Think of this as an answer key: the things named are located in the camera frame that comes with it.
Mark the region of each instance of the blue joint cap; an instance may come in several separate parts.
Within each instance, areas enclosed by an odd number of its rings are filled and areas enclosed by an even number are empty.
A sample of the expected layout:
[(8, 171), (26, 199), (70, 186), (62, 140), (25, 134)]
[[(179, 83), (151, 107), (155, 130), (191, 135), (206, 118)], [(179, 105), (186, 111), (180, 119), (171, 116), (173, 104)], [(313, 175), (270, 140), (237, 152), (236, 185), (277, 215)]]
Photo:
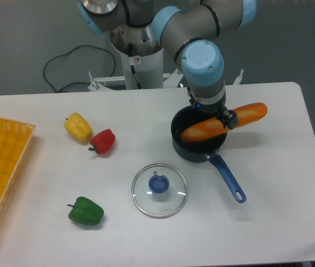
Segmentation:
[(213, 42), (198, 40), (184, 49), (181, 66), (184, 76), (190, 83), (211, 86), (222, 77), (224, 60)]
[(256, 0), (242, 1), (242, 20), (240, 27), (253, 20), (256, 15), (257, 5)]
[(89, 17), (89, 15), (87, 14), (86, 10), (84, 10), (83, 6), (81, 3), (78, 3), (77, 4), (77, 7), (84, 19), (84, 21), (86, 22), (89, 30), (91, 31), (91, 33), (93, 35), (102, 35), (103, 32), (97, 27), (97, 25), (92, 21), (92, 19)]
[(148, 181), (148, 187), (154, 193), (165, 193), (169, 188), (169, 181), (168, 178), (164, 175), (153, 175), (151, 176), (150, 180)]
[(166, 24), (173, 17), (174, 14), (180, 11), (181, 10), (177, 7), (165, 7), (162, 8), (153, 18), (152, 32), (155, 35), (155, 38), (157, 39), (159, 44), (161, 44), (161, 35)]

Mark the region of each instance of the yellow bell pepper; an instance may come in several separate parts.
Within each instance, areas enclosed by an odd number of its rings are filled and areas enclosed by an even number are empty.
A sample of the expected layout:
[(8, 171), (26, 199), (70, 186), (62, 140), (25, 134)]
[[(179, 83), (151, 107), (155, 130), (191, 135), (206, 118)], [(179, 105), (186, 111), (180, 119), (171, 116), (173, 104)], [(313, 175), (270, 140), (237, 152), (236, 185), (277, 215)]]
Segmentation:
[(64, 127), (79, 142), (87, 143), (92, 137), (92, 128), (79, 113), (71, 114), (66, 119)]

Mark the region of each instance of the green bell pepper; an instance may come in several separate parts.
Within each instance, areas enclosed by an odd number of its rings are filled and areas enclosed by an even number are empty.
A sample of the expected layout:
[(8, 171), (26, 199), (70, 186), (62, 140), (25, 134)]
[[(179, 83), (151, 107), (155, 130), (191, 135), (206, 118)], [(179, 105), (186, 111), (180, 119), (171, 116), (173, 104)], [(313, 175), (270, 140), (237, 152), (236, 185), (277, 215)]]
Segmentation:
[(83, 196), (78, 197), (73, 206), (71, 204), (67, 206), (73, 208), (68, 217), (79, 224), (97, 225), (104, 215), (104, 210), (100, 206)]

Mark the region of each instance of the red bell pepper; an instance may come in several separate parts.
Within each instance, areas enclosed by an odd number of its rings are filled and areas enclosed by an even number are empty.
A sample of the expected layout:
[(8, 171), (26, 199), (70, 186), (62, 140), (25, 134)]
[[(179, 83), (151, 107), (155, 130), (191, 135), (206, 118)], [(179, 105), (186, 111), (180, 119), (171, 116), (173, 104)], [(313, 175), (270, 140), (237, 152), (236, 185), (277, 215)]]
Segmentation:
[(95, 151), (98, 155), (107, 153), (115, 142), (115, 135), (111, 129), (106, 129), (91, 139), (89, 142), (93, 147), (90, 147), (90, 151)]

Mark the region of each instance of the lid rim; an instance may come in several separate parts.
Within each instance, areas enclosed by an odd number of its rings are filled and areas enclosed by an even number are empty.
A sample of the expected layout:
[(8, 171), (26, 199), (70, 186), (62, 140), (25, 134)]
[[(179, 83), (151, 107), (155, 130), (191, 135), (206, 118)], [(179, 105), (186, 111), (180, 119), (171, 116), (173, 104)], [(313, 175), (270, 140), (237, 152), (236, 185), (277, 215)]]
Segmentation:
[[(167, 214), (163, 214), (163, 215), (158, 215), (158, 214), (152, 214), (148, 211), (145, 211), (139, 204), (138, 202), (136, 201), (136, 198), (135, 198), (135, 192), (134, 192), (134, 188), (135, 188), (135, 184), (136, 184), (136, 181), (137, 179), (140, 177), (140, 175), (150, 169), (150, 168), (153, 168), (153, 167), (167, 167), (173, 171), (175, 171), (181, 178), (182, 178), (182, 181), (184, 183), (184, 188), (185, 188), (185, 195), (184, 195), (184, 198), (181, 202), (181, 204), (173, 211), (171, 211), (170, 213), (167, 213)], [(187, 180), (186, 178), (184, 178), (183, 174), (175, 167), (169, 165), (169, 164), (165, 164), (165, 163), (156, 163), (156, 164), (150, 164), (146, 167), (144, 167), (141, 171), (138, 172), (138, 174), (135, 176), (133, 182), (132, 182), (132, 185), (131, 185), (131, 194), (132, 194), (132, 199), (133, 199), (133, 202), (135, 204), (135, 206), (138, 208), (138, 210), (140, 212), (142, 212), (143, 214), (147, 215), (148, 217), (151, 217), (151, 218), (154, 218), (154, 219), (165, 219), (165, 218), (168, 218), (168, 217), (171, 217), (172, 215), (176, 214), (177, 212), (179, 212), (182, 207), (185, 205), (186, 201), (187, 201), (187, 198), (188, 198), (188, 185), (187, 185)]]

